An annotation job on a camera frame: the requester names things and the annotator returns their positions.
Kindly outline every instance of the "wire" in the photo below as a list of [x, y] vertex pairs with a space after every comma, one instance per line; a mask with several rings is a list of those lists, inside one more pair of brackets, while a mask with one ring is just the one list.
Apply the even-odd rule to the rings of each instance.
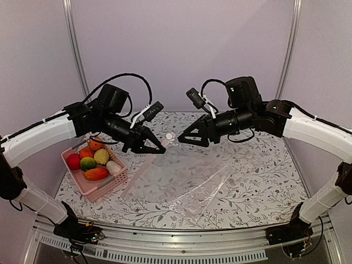
[[83, 101], [81, 101], [81, 104], [80, 104], [80, 105], [82, 106], [82, 105], [83, 105], [93, 94], [95, 94], [96, 91], [98, 91], [99, 88], [102, 87], [104, 84], [107, 84], [108, 82], [110, 82], [110, 81], [112, 81], [112, 80], [114, 80], [114, 79], [123, 77], [123, 76], [133, 76], [133, 77], [136, 77], [136, 78], [141, 79], [141, 80], [145, 83], [145, 85], [147, 86], [147, 89], [148, 89], [148, 93], [149, 93], [149, 103], [148, 103], [148, 104], [151, 105], [151, 103], [152, 103], [152, 101], [153, 101], [152, 89], [150, 88], [149, 83], [147, 82], [147, 80], [146, 80], [143, 76], [141, 76], [141, 75], [139, 75], [139, 74], [135, 74], [135, 73], [121, 73], [121, 74], [117, 74], [117, 75], [112, 76], [112, 77], [110, 77], [109, 79], [103, 81], [101, 84], [99, 84], [97, 87], [95, 87], [95, 88], [93, 89], [93, 91], [91, 91], [90, 94], [88, 94], [87, 97], [84, 98]]
[[347, 197], [345, 197], [345, 203], [347, 204], [347, 205], [352, 205], [352, 201], [347, 201]]
[[350, 130], [348, 130], [348, 129], [346, 129], [346, 128], [343, 128], [342, 126], [336, 125], [336, 124], [334, 124], [334, 123], [332, 123], [332, 122], [330, 122], [330, 121], [327, 121], [327, 120], [324, 120], [324, 119], [322, 119], [322, 118], [316, 117], [316, 116], [312, 115], [311, 113], [305, 111], [305, 110], [304, 110], [303, 108], [301, 108], [298, 104], [296, 104], [296, 103], [294, 103], [294, 102], [292, 102], [292, 101], [284, 100], [283, 102], [288, 102], [288, 103], [290, 103], [292, 106], [294, 106], [295, 108], [297, 108], [299, 111], [301, 111], [303, 114], [305, 114], [306, 116], [308, 116], [308, 117], [310, 117], [310, 118], [313, 118], [313, 119], [315, 119], [315, 120], [317, 120], [317, 121], [319, 121], [319, 122], [321, 122], [321, 123], [323, 123], [323, 124], [325, 124], [325, 125], [329, 125], [330, 127], [337, 128], [337, 129], [339, 129], [339, 130], [342, 130], [342, 131], [346, 132], [347, 134], [352, 135], [352, 132], [351, 132]]
[[223, 86], [225, 86], [225, 83], [222, 80], [218, 80], [218, 79], [208, 79], [206, 80], [203, 85], [202, 88], [200, 89], [200, 95], [203, 96], [204, 95], [204, 88], [205, 86], [207, 86], [208, 83], [219, 83], [222, 84]]
[[[215, 114], [219, 113], [219, 109], [218, 109], [215, 105], [213, 105], [213, 104], [210, 103], [210, 102], [207, 102], [207, 104], [210, 105], [212, 108], [214, 108]], [[211, 114], [210, 110], [207, 109], [205, 106], [202, 106], [202, 109], [203, 109], [206, 113]]]
[[[309, 252], [305, 253], [305, 254], [301, 254], [299, 257], [290, 257], [290, 252], [289, 252], [289, 251], [286, 251], [286, 247], [284, 248], [283, 246], [281, 246], [282, 251], [285, 253], [286, 256], [288, 256], [288, 257], [289, 257], [290, 259], [292, 259], [292, 260], [295, 260], [295, 259], [299, 259], [299, 258], [301, 258], [301, 257], [304, 257], [304, 256], [307, 256], [307, 255], [311, 254], [312, 252], [314, 252], [314, 251], [318, 248], [318, 246], [320, 245], [321, 240], [323, 239], [323, 233], [324, 233], [323, 219], [321, 219], [320, 216], [318, 216], [318, 218], [319, 218], [320, 223], [321, 223], [321, 233], [320, 233], [319, 240], [318, 240], [317, 244], [313, 247], [313, 249], [310, 250]], [[309, 239], [311, 239], [311, 241], [313, 241], [312, 238], [309, 236], [309, 234], [306, 234], [306, 233], [305, 233], [305, 235], [308, 236], [308, 241], [307, 241], [307, 243], [309, 242]], [[294, 254], [292, 254], [292, 256], [295, 256], [295, 255], [296, 255], [297, 253], [299, 253], [299, 252], [302, 252], [302, 250], [299, 250], [299, 251], [295, 252]]]
[[[80, 254], [81, 254], [81, 256], [82, 256], [82, 258], [83, 258], [85, 264], [88, 264], [88, 260], [86, 259], [85, 255], [83, 254], [82, 249], [81, 249], [79, 246], [77, 246], [76, 242], [74, 242], [71, 238], [69, 238], [68, 240], [70, 241], [70, 243], [72, 244], [72, 246], [74, 246], [74, 247], [80, 252]], [[71, 246], [71, 257], [72, 257], [72, 260], [73, 260], [75, 263], [80, 264], [80, 263], [75, 259], [75, 257], [73, 256], [73, 249], [72, 249], [72, 246]]]
[[132, 115], [132, 117], [131, 117], [131, 122], [133, 122], [133, 118], [135, 118], [139, 113], [140, 113], [140, 111], [137, 112], [137, 113], [135, 113], [134, 115]]
[[96, 135], [92, 135], [93, 138], [96, 138], [97, 136], [99, 136], [101, 134], [101, 132], [99, 132], [98, 134]]
[[105, 144], [105, 145], [115, 145], [115, 144], [117, 144], [117, 143], [120, 143], [120, 141], [105, 142], [105, 141], [96, 140], [96, 139], [94, 139], [93, 136], [90, 136], [89, 138], [90, 138], [90, 140], [92, 140], [92, 141], [94, 141], [94, 142], [101, 143], [101, 144]]
[[248, 140], [251, 140], [252, 138], [254, 138], [255, 134], [254, 134], [254, 130], [250, 128], [250, 130], [252, 131], [252, 135], [247, 137], [246, 139], [241, 139], [241, 140], [232, 140], [230, 139], [230, 136], [233, 136], [235, 134], [228, 134], [227, 135], [227, 139], [233, 143], [243, 143], [243, 142], [246, 142]]
[[15, 208], [17, 211], [19, 211], [19, 212], [22, 212], [22, 211], [23, 211], [22, 203], [18, 202], [19, 205], [20, 205], [20, 208], [18, 208], [18, 207], [16, 207], [16, 206], [13, 205], [13, 203], [12, 203], [11, 200], [9, 200], [9, 202], [10, 202], [11, 206], [12, 206], [13, 208]]
[[309, 251], [309, 252], [308, 252], [308, 253], [306, 253], [306, 254], [302, 254], [302, 256], [303, 256], [303, 257], [304, 257], [304, 256], [307, 256], [307, 255], [309, 255], [309, 254], [311, 254], [314, 250], [316, 250], [316, 249], [317, 249], [317, 247], [319, 246], [319, 244], [320, 244], [321, 240], [323, 239], [323, 233], [324, 233], [324, 223], [323, 223], [323, 219], [321, 219], [321, 217], [320, 217], [320, 216], [319, 216], [318, 218], [319, 218], [320, 223], [321, 223], [321, 233], [320, 233], [319, 240], [318, 240], [317, 244], [313, 247], [313, 249], [312, 249], [311, 251]]

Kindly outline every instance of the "pink basket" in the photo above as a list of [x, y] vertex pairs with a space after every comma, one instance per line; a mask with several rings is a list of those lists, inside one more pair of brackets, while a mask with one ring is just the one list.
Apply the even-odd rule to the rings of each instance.
[[[80, 143], [78, 146], [75, 146], [74, 148], [79, 147], [82, 144], [84, 144], [84, 142]], [[102, 148], [109, 153], [110, 160], [115, 161], [117, 164], [121, 166], [121, 170], [115, 175], [111, 175], [109, 173], [106, 179], [97, 180], [97, 181], [87, 180], [84, 177], [84, 172], [81, 169], [71, 170], [68, 167], [66, 163], [66, 159], [68, 158], [68, 156], [75, 153], [72, 148], [69, 148], [68, 150], [64, 151], [61, 154], [62, 160], [64, 161], [67, 170], [70, 172], [74, 181], [76, 182], [76, 185], [79, 191], [90, 202], [94, 202], [98, 200], [104, 194], [113, 190], [116, 186], [120, 185], [121, 183], [127, 180], [127, 168], [125, 164], [123, 164], [123, 162], [115, 155], [114, 152], [112, 152], [112, 150], [108, 146], [103, 145]]]

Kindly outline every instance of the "clear plastic bag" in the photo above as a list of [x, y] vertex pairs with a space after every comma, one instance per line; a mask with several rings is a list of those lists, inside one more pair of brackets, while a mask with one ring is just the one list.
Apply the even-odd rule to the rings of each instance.
[[226, 165], [192, 191], [163, 205], [196, 223], [233, 172], [234, 169]]
[[171, 202], [212, 177], [214, 177], [212, 183], [217, 188], [216, 178], [220, 183], [234, 171], [222, 170], [226, 165], [220, 159], [191, 152], [179, 144], [171, 144], [165, 154], [146, 161], [146, 166], [136, 172], [140, 175], [135, 175], [122, 197], [155, 203]]
[[241, 146], [223, 141], [209, 148], [163, 143], [163, 155], [149, 155], [122, 193], [125, 199], [162, 204], [195, 223], [230, 175], [231, 184], [252, 173], [258, 159]]

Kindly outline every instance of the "black cable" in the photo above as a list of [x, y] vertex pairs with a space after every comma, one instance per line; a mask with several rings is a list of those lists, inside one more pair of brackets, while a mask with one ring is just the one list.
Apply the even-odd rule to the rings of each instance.
[[18, 207], [16, 207], [16, 206], [13, 205], [13, 203], [12, 203], [11, 200], [9, 200], [9, 202], [10, 202], [11, 206], [12, 206], [13, 208], [15, 208], [17, 211], [19, 211], [19, 212], [22, 212], [22, 211], [23, 211], [22, 203], [19, 202], [20, 208], [18, 208]]
[[321, 217], [320, 217], [320, 216], [319, 216], [318, 218], [319, 218], [320, 223], [321, 223], [321, 233], [320, 233], [319, 240], [318, 240], [317, 244], [313, 247], [313, 249], [312, 249], [311, 251], [309, 251], [308, 253], [306, 253], [306, 254], [302, 254], [302, 257], [307, 256], [307, 255], [311, 254], [314, 250], [316, 250], [316, 249], [317, 249], [317, 247], [319, 246], [319, 244], [320, 244], [321, 240], [323, 239], [323, 233], [324, 233], [324, 223], [323, 223], [323, 219], [321, 219]]
[[202, 106], [202, 109], [204, 110], [204, 112], [211, 114], [211, 112], [205, 106]]
[[99, 132], [98, 134], [96, 135], [92, 135], [93, 138], [96, 138], [97, 136], [99, 136], [101, 134], [101, 132]]
[[89, 137], [90, 140], [97, 142], [97, 143], [101, 143], [101, 144], [105, 144], [105, 145], [115, 145], [117, 143], [120, 143], [120, 141], [114, 141], [114, 142], [105, 142], [105, 141], [100, 141], [100, 140], [96, 140], [93, 136]]
[[139, 74], [135, 74], [135, 73], [121, 73], [121, 74], [117, 74], [117, 75], [112, 76], [112, 77], [110, 77], [109, 79], [103, 81], [101, 84], [99, 84], [97, 87], [95, 87], [95, 88], [93, 89], [93, 91], [91, 91], [91, 92], [87, 95], [87, 97], [84, 98], [83, 101], [81, 101], [81, 104], [80, 104], [80, 105], [82, 106], [82, 105], [83, 105], [93, 94], [95, 94], [95, 92], [96, 92], [97, 90], [99, 90], [99, 88], [102, 87], [104, 84], [107, 84], [108, 82], [110, 82], [110, 81], [112, 81], [112, 80], [114, 80], [114, 79], [123, 77], [123, 76], [133, 76], [133, 77], [136, 77], [136, 78], [141, 79], [141, 80], [145, 83], [145, 85], [147, 86], [147, 89], [148, 89], [148, 93], [149, 93], [149, 103], [148, 103], [148, 104], [151, 105], [151, 103], [152, 103], [152, 101], [153, 101], [152, 89], [150, 88], [149, 83], [147, 82], [147, 80], [146, 80], [143, 76], [141, 76], [141, 75], [139, 75]]
[[136, 122], [136, 125], [140, 125], [140, 124], [142, 124], [142, 123], [144, 123], [144, 122], [145, 122], [145, 118], [143, 118], [142, 120]]
[[339, 129], [339, 130], [342, 130], [342, 131], [346, 132], [347, 134], [352, 135], [352, 132], [349, 131], [348, 129], [345, 129], [345, 128], [339, 126], [339, 125], [336, 125], [336, 124], [334, 124], [334, 123], [332, 123], [332, 122], [330, 122], [330, 121], [324, 120], [324, 119], [322, 119], [322, 118], [319, 118], [319, 117], [316, 118], [314, 115], [312, 115], [311, 113], [305, 111], [305, 110], [304, 110], [303, 108], [301, 108], [298, 104], [296, 104], [296, 103], [294, 103], [294, 102], [292, 102], [292, 101], [286, 101], [286, 100], [284, 100], [283, 102], [288, 102], [288, 103], [290, 103], [292, 106], [294, 106], [295, 108], [297, 108], [299, 111], [301, 111], [303, 114], [305, 114], [306, 116], [308, 116], [308, 117], [310, 117], [310, 118], [313, 118], [313, 119], [315, 119], [315, 120], [317, 120], [317, 121], [319, 121], [319, 122], [321, 122], [321, 123], [323, 123], [323, 124], [325, 124], [325, 125], [329, 125], [330, 127], [337, 128], [337, 129]]
[[227, 139], [233, 143], [243, 143], [243, 142], [246, 142], [248, 140], [251, 140], [252, 138], [254, 138], [255, 134], [254, 134], [254, 130], [250, 128], [250, 130], [252, 131], [252, 135], [247, 137], [246, 139], [241, 139], [241, 140], [232, 140], [230, 139], [230, 136], [233, 136], [235, 134], [228, 134], [227, 135]]
[[225, 83], [222, 80], [218, 80], [218, 79], [208, 79], [206, 80], [203, 85], [202, 88], [200, 89], [200, 95], [203, 96], [204, 95], [204, 88], [205, 86], [207, 86], [208, 83], [219, 83], [222, 84], [223, 86], [225, 86]]
[[133, 122], [133, 118], [135, 118], [139, 113], [140, 113], [140, 112], [137, 112], [137, 113], [135, 113], [134, 115], [132, 115], [132, 117], [131, 117], [131, 122]]
[[[68, 240], [70, 241], [70, 243], [72, 244], [72, 246], [74, 246], [74, 247], [80, 252], [80, 254], [81, 254], [81, 256], [82, 256], [82, 258], [83, 258], [85, 264], [88, 264], [88, 260], [86, 259], [85, 255], [83, 254], [82, 249], [79, 248], [79, 246], [77, 246], [76, 242], [74, 242], [72, 239], [69, 238]], [[75, 263], [80, 264], [80, 263], [75, 259], [75, 257], [73, 256], [73, 249], [72, 249], [72, 246], [71, 246], [71, 256], [72, 256], [72, 260], [73, 260]]]
[[347, 204], [347, 205], [352, 205], [352, 201], [347, 201], [347, 197], [345, 197], [345, 203]]
[[215, 114], [219, 113], [219, 109], [218, 109], [218, 108], [216, 108], [216, 106], [215, 106], [215, 105], [213, 105], [212, 103], [209, 103], [209, 102], [207, 102], [207, 104], [208, 104], [208, 105], [210, 105], [212, 108], [214, 108], [214, 110], [215, 110]]

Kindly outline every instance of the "floral tablecloth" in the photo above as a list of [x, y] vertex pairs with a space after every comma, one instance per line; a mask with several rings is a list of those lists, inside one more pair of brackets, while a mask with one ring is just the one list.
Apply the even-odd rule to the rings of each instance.
[[[148, 126], [162, 140], [171, 131], [179, 135], [199, 116], [199, 113], [163, 112]], [[240, 136], [243, 138], [250, 134], [250, 131], [245, 131]], [[107, 135], [100, 137], [105, 141], [110, 140]], [[126, 164], [128, 181], [90, 203], [67, 173], [56, 199], [70, 204], [80, 218], [168, 229], [244, 228], [282, 223], [288, 220], [289, 212], [295, 205], [307, 199], [282, 139], [261, 132], [256, 133], [250, 141], [240, 144], [233, 144], [223, 137], [221, 144], [221, 148], [212, 145], [205, 151], [209, 155], [228, 156], [233, 166], [236, 166], [236, 162], [253, 164], [253, 158], [259, 159], [259, 162], [251, 173], [239, 180], [229, 178], [196, 223], [187, 221], [161, 203], [121, 198], [129, 180], [146, 158], [146, 155], [121, 152], [121, 144], [113, 145], [111, 149]]]

